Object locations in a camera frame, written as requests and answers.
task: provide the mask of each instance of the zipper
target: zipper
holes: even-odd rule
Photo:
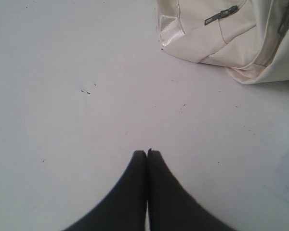
[[[221,11],[221,12],[217,13],[216,15],[213,15],[212,17],[204,20],[204,25],[206,26],[206,25],[210,24],[211,22],[214,22],[214,21],[222,19],[222,18],[226,18],[226,17],[238,12],[239,9],[240,8],[237,5],[235,5],[235,6],[230,7],[227,10]]]
[[[286,6],[286,11],[278,27],[278,33],[281,36],[281,38],[285,36],[288,29],[289,29],[289,2],[288,5]]]

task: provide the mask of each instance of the zipper pull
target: zipper pull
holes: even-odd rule
[[[280,22],[280,25],[278,27],[278,33],[283,37],[288,29],[289,29],[289,2],[286,7],[286,11],[282,17],[282,20]]]
[[[221,12],[217,13],[216,15],[214,15],[214,16],[206,19],[206,20],[204,21],[204,25],[206,26],[207,24],[210,24],[211,22],[214,22],[215,20],[228,17],[228,16],[236,13],[238,10],[239,10],[239,7],[238,7],[238,6],[232,6],[232,7],[230,7],[229,9],[224,10],[224,11],[221,11]]]

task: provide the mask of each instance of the white floor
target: white floor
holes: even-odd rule
[[[289,151],[289,82],[167,55],[153,0],[0,0],[0,231],[62,230],[149,148],[232,227],[289,231],[266,186]]]

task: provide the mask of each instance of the white bag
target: white bag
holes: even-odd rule
[[[289,0],[157,0],[163,50],[243,84],[289,80]]]

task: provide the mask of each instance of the bag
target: bag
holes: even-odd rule
[[[163,50],[243,84],[289,80],[289,0],[157,0]]]

